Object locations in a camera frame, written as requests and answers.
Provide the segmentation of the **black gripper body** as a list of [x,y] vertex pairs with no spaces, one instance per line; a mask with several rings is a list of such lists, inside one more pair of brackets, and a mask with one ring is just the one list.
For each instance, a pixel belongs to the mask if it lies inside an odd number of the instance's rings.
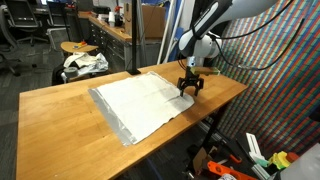
[[184,88],[188,86],[198,87],[200,84],[200,79],[198,75],[194,75],[191,72],[191,68],[187,67],[185,72],[185,77],[183,78],[182,86]]

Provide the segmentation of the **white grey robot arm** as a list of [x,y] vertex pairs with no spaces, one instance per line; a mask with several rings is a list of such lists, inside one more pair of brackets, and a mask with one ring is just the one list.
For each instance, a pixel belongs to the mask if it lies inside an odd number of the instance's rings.
[[259,15],[278,0],[213,0],[195,23],[182,34],[178,48],[185,57],[213,58],[220,42],[215,42],[208,32],[216,25],[230,20]]

